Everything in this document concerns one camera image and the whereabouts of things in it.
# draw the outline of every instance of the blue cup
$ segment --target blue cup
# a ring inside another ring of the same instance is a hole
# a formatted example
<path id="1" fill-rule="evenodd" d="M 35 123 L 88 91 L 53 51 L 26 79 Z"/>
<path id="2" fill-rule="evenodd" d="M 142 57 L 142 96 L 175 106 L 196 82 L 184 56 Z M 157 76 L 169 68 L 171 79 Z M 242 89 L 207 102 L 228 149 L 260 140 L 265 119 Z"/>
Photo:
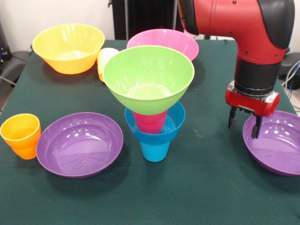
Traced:
<path id="1" fill-rule="evenodd" d="M 126 122 L 134 137 L 140 141 L 144 158 L 150 162 L 159 162 L 167 156 L 170 142 L 177 136 L 185 117 L 185 109 L 178 101 L 169 108 L 165 125 L 160 134 L 154 135 L 141 132 L 135 124 L 131 110 L 125 109 Z"/>

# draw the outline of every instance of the cup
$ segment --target cup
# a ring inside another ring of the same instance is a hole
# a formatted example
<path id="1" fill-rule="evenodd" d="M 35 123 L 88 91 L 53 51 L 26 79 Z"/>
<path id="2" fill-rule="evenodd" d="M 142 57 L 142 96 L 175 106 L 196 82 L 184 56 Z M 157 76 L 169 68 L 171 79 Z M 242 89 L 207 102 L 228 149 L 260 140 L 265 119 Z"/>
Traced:
<path id="1" fill-rule="evenodd" d="M 41 125 L 35 115 L 21 113 L 4 121 L 0 135 L 19 157 L 33 159 L 41 136 Z"/>
<path id="2" fill-rule="evenodd" d="M 105 65 L 111 59 L 111 57 L 115 56 L 118 53 L 119 51 L 114 48 L 103 48 L 100 50 L 97 56 L 97 65 L 98 65 L 98 75 L 102 82 L 104 82 L 102 77 L 102 72 L 104 70 Z"/>
<path id="3" fill-rule="evenodd" d="M 159 134 L 165 124 L 168 110 L 156 115 L 141 115 L 132 112 L 135 118 L 135 124 L 140 131 L 147 134 Z"/>
<path id="4" fill-rule="evenodd" d="M 170 142 L 179 133 L 185 116 L 185 109 L 178 101 L 168 110 L 161 133 L 147 134 L 137 128 L 133 112 L 128 108 L 125 109 L 126 122 L 133 136 L 140 142 L 142 155 L 150 162 L 159 162 L 166 158 Z"/>

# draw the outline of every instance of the table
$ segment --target table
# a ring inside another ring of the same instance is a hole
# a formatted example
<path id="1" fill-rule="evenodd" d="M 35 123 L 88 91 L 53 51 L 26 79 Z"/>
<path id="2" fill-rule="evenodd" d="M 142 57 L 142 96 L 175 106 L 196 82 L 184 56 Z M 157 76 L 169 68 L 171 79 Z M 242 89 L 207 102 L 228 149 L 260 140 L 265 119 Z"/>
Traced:
<path id="1" fill-rule="evenodd" d="M 233 41 L 198 41 L 195 78 L 180 100 L 187 113 L 167 158 L 146 161 L 122 106 L 100 82 L 94 66 L 80 75 L 60 75 L 33 54 L 0 116 L 33 113 L 42 130 L 62 116 L 103 113 L 124 133 L 120 156 L 99 175 L 71 180 L 22 160 L 0 140 L 1 225 L 284 225 L 300 221 L 300 178 L 260 167 L 242 139 L 249 117 L 227 122 L 225 89 L 234 77 Z M 125 41 L 106 41 L 119 50 Z M 294 113 L 279 83 L 278 109 Z"/>

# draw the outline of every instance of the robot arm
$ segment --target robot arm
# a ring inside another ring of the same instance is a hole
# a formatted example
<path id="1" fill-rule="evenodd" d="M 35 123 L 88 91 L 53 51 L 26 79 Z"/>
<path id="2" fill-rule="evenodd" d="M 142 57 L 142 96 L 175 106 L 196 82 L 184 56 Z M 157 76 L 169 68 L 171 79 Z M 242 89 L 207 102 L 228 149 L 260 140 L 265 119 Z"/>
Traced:
<path id="1" fill-rule="evenodd" d="M 262 116 L 270 116 L 279 103 L 273 88 L 292 36 L 294 1 L 179 0 L 179 11 L 187 32 L 236 40 L 236 71 L 225 95 L 232 107 L 228 127 L 234 128 L 236 109 L 253 113 L 257 138 Z"/>

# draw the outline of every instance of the cable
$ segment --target cable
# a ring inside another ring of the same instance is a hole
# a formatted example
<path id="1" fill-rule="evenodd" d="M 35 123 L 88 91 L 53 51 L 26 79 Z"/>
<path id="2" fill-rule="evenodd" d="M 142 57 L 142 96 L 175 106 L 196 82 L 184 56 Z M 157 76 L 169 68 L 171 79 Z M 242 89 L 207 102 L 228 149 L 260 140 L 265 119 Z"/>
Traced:
<path id="1" fill-rule="evenodd" d="M 10 80 L 8 80 L 8 79 L 6 79 L 6 78 L 2 77 L 2 76 L 0 76 L 0 79 L 2 79 L 2 80 L 4 80 L 4 81 L 6 81 L 6 82 L 8 82 L 8 83 L 12 84 L 13 86 L 15 86 L 15 85 L 16 85 L 16 83 L 14 83 L 14 82 L 12 82 L 12 81 L 10 81 Z"/>
<path id="2" fill-rule="evenodd" d="M 294 65 L 292 65 L 289 72 L 287 72 L 285 82 L 281 84 L 282 86 L 285 85 L 286 89 L 287 89 L 287 83 L 295 76 L 296 72 L 298 71 L 299 64 L 300 64 L 300 60 L 298 60 Z"/>
<path id="3" fill-rule="evenodd" d="M 289 97 L 289 100 L 291 100 L 291 97 L 292 97 L 292 86 L 293 86 L 293 81 L 294 81 L 294 77 L 292 78 L 292 81 L 291 81 L 291 84 L 290 84 L 290 88 L 289 88 L 289 94 L 288 94 L 288 97 Z"/>

